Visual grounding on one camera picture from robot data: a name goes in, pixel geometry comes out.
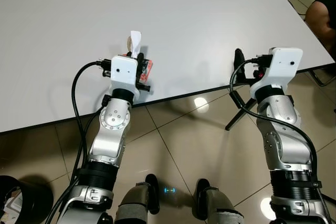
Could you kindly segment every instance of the black wire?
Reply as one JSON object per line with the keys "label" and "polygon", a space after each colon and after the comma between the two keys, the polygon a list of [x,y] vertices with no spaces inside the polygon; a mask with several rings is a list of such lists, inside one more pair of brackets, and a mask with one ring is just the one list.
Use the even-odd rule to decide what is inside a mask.
{"label": "black wire", "polygon": [[[85,126],[85,129],[84,129],[84,135],[85,135],[85,140],[86,140],[86,134],[88,133],[88,130],[89,130],[89,127],[90,127],[90,124],[92,123],[93,119],[95,119],[95,117],[97,115],[100,114],[100,112],[102,111],[104,107],[100,107],[99,110],[97,110],[89,119],[89,121],[87,122],[86,126]],[[78,163],[79,163],[79,160],[80,160],[80,156],[81,156],[81,152],[82,152],[82,141],[79,143],[79,148],[78,148],[78,152],[77,152],[77,156],[76,156],[76,160],[75,160],[75,164],[73,166],[73,170],[72,170],[72,174],[71,174],[71,179],[70,179],[70,183],[75,179],[75,176],[76,176],[76,169],[78,167]]]}
{"label": "black wire", "polygon": [[[237,69],[231,75],[231,78],[230,78],[230,93],[233,94],[233,96],[236,98],[236,100],[238,102],[239,102],[239,99],[237,99],[236,94],[233,92],[233,81],[234,81],[235,76],[237,75],[237,72],[239,71],[239,69],[242,68],[244,65],[246,65],[248,63],[252,63],[252,62],[255,62],[255,61],[253,59],[244,61],[242,64],[240,64],[237,67]],[[294,126],[290,123],[287,123],[287,122],[284,122],[284,121],[281,121],[281,120],[277,120],[277,119],[274,119],[274,118],[269,118],[267,116],[259,115],[259,114],[256,114],[256,113],[252,112],[252,111],[249,111],[245,106],[243,106],[243,104],[241,104],[241,109],[244,110],[247,114],[250,114],[250,115],[252,115],[256,118],[266,120],[266,121],[269,121],[269,122],[273,122],[273,123],[281,124],[283,126],[289,127],[290,129],[296,131],[297,133],[299,133],[306,140],[306,142],[307,142],[307,144],[308,144],[308,146],[311,150],[312,177],[313,177],[313,179],[315,179],[317,181],[317,154],[316,154],[316,150],[315,150],[313,142],[311,141],[309,136],[303,130],[297,128],[296,126]],[[321,190],[319,188],[316,188],[316,190],[317,190],[318,195],[320,197],[320,200],[322,202],[326,218],[327,218],[328,222],[331,223],[331,217],[330,217],[330,214],[329,214],[329,211],[328,211],[328,208],[327,208],[327,204],[323,199]]]}
{"label": "black wire", "polygon": [[96,117],[97,115],[100,114],[100,112],[102,111],[103,108],[104,108],[103,106],[100,107],[99,110],[97,110],[97,111],[92,115],[92,117],[89,119],[88,123],[87,123],[86,126],[85,126],[85,130],[84,130],[85,135],[88,133],[90,124],[92,123],[93,119],[95,119],[95,117]]}
{"label": "black wire", "polygon": [[72,82],[72,87],[71,87],[71,101],[72,101],[72,106],[74,108],[74,112],[75,112],[75,116],[76,116],[76,121],[77,121],[78,129],[79,129],[79,133],[80,133],[80,138],[81,138],[81,147],[79,149],[80,151],[78,151],[78,152],[80,153],[81,149],[83,149],[83,160],[84,160],[84,162],[86,161],[86,158],[87,158],[87,155],[88,155],[88,147],[86,145],[85,133],[84,133],[82,122],[80,120],[79,113],[78,113],[78,108],[77,108],[77,104],[76,104],[75,91],[76,91],[77,81],[78,81],[80,75],[87,68],[89,68],[91,66],[99,66],[100,64],[101,64],[100,61],[93,61],[93,62],[90,62],[90,63],[84,65],[81,69],[79,69],[79,71],[75,75],[75,78],[74,78],[74,80]]}
{"label": "black wire", "polygon": [[62,195],[59,197],[59,199],[56,201],[56,203],[54,204],[53,208],[51,209],[47,220],[45,222],[45,224],[50,224],[52,221],[52,218],[54,217],[58,207],[60,206],[60,204],[62,203],[62,201],[64,200],[64,198],[70,193],[70,191],[73,189],[73,187],[76,185],[76,183],[78,182],[78,178],[76,178],[72,184],[70,184],[68,186],[68,188],[62,193]]}
{"label": "black wire", "polygon": [[326,202],[324,201],[324,198],[323,198],[323,195],[321,193],[321,190],[319,188],[316,188],[316,191],[321,199],[321,202],[322,202],[322,206],[324,208],[324,212],[325,212],[325,215],[326,215],[326,218],[328,220],[328,222],[331,224],[331,217],[330,217],[330,213],[329,213],[329,210],[328,210],[328,206],[326,204]]}
{"label": "black wire", "polygon": [[333,199],[333,198],[331,198],[331,197],[329,197],[325,194],[322,194],[322,196],[326,201],[328,201],[328,202],[332,203],[334,206],[336,206],[336,200],[335,199]]}

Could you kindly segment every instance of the white table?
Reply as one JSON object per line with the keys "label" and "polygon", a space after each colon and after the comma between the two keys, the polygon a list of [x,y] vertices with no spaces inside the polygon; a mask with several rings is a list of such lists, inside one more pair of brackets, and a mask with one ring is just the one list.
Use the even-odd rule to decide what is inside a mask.
{"label": "white table", "polygon": [[[76,72],[125,53],[131,30],[154,62],[137,103],[228,85],[237,47],[247,58],[301,48],[301,70],[333,63],[287,0],[0,0],[0,132],[73,117]],[[80,114],[108,85],[98,68],[83,74]]]}

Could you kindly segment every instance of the white paper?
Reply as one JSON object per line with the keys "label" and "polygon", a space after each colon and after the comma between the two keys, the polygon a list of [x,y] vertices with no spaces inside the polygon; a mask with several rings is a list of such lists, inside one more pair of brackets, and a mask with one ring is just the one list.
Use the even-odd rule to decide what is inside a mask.
{"label": "white paper", "polygon": [[140,53],[141,48],[141,32],[139,31],[131,31],[131,52],[132,52],[132,58],[137,58],[138,54]]}

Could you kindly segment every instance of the tripod leg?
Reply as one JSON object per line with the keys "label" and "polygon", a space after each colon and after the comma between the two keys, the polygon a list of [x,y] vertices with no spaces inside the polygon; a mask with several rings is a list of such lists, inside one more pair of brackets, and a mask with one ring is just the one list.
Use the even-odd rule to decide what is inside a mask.
{"label": "tripod leg", "polygon": [[[248,100],[245,107],[250,110],[254,105],[256,105],[257,101],[254,99]],[[232,118],[232,120],[227,124],[225,129],[227,131],[231,130],[231,128],[246,114],[244,110],[239,110],[238,113]]]}

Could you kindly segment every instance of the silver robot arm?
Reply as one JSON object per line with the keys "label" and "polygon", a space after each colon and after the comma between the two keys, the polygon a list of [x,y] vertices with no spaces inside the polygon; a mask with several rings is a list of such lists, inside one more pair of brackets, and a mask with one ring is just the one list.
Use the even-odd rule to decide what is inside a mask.
{"label": "silver robot arm", "polygon": [[[264,76],[250,88],[251,97],[258,102],[258,114],[300,129],[301,116],[294,108],[292,98],[284,92],[296,74],[302,50],[273,48],[269,55],[272,60]],[[318,194],[321,183],[317,181],[317,175],[312,174],[314,147],[288,126],[261,118],[257,119],[257,126],[264,140],[274,192],[271,207],[277,220],[272,223],[328,224],[329,213],[325,212],[323,199]]]}
{"label": "silver robot arm", "polygon": [[[112,217],[105,211],[112,206],[113,187],[125,149],[124,138],[130,127],[133,101],[139,98],[139,89],[150,87],[138,83],[139,58],[114,56],[103,60],[103,76],[111,78],[111,98],[99,115],[99,131],[93,140],[84,167],[78,171],[78,183],[71,190],[58,224],[111,224]],[[148,175],[146,182],[138,183],[119,206],[115,223],[133,219],[147,221],[147,213],[159,211],[157,180]]]}

